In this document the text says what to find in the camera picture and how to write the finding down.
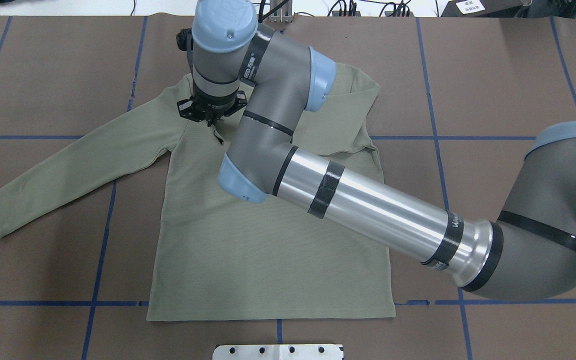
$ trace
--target fabric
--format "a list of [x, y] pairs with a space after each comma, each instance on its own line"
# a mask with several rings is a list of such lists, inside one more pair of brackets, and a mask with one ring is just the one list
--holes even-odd
[[[380, 87], [337, 67], [326, 104], [304, 112], [293, 143], [383, 181], [366, 132]], [[0, 238], [170, 151], [147, 320], [393, 317], [385, 246], [274, 196], [254, 204], [219, 187], [242, 112], [212, 128], [180, 118], [191, 85], [186, 75], [2, 187]]]

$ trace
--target shirt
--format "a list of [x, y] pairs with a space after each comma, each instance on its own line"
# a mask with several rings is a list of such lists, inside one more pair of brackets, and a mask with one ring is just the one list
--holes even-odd
[[[250, 96], [252, 88], [242, 89]], [[192, 77], [93, 130], [0, 189], [0, 238], [171, 152], [148, 321], [393, 317], [386, 246], [274, 196], [239, 200], [217, 175], [242, 111], [213, 127], [179, 116]], [[366, 114], [380, 91], [337, 65], [293, 144], [383, 181]]]

